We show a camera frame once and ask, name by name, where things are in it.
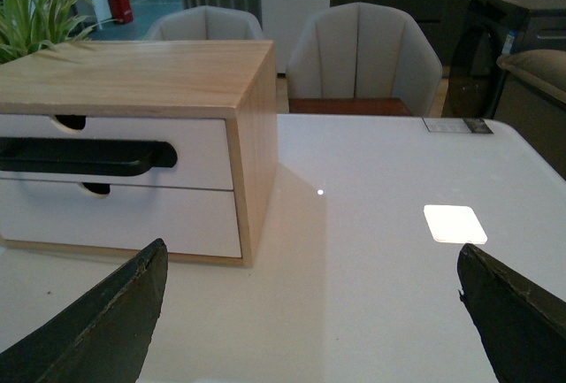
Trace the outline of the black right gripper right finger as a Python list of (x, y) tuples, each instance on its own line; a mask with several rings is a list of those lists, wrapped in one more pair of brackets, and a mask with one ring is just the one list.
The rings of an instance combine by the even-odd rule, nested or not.
[(565, 380), (565, 301), (473, 244), (456, 266), (460, 300), (500, 382)]

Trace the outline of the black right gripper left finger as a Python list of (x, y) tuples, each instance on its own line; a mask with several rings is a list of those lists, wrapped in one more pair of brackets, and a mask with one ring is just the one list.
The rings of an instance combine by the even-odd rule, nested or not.
[(168, 251), (156, 239), (1, 354), (3, 382), (135, 382), (161, 314)]

